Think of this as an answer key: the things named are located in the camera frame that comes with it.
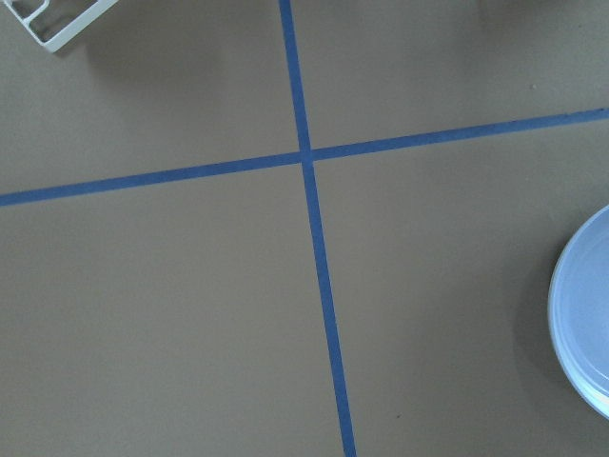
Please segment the blue plate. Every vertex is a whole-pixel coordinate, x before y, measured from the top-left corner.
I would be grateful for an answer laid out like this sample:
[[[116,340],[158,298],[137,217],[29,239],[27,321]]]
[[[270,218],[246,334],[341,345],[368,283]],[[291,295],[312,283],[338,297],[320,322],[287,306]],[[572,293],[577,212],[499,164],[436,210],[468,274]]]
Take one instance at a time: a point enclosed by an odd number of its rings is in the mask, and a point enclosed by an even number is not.
[[[548,290],[548,326],[560,366],[579,396],[608,418],[608,208],[569,239]]]

